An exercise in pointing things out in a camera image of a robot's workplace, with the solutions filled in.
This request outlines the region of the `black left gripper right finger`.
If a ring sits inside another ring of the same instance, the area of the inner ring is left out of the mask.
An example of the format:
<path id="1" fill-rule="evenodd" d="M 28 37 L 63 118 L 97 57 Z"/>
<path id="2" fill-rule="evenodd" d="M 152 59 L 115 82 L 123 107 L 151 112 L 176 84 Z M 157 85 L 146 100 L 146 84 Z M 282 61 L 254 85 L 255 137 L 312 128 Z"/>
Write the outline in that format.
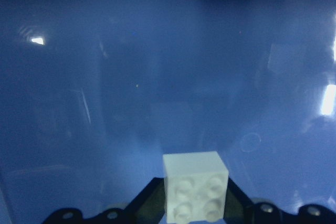
<path id="1" fill-rule="evenodd" d="M 254 203 L 229 179 L 223 219 L 226 223 L 335 223 L 335 212 L 308 204 L 301 206 L 297 214 L 290 214 L 266 201 Z"/>

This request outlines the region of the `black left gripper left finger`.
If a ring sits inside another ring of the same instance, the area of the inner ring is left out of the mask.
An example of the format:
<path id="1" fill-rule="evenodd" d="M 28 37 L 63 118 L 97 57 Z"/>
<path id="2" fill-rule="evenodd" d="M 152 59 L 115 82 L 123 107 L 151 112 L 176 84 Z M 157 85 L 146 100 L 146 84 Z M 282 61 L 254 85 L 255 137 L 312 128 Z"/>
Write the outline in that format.
<path id="1" fill-rule="evenodd" d="M 164 213 L 164 179 L 154 177 L 123 209 L 112 207 L 94 217 L 84 218 L 77 208 L 61 208 L 43 223 L 159 223 Z"/>

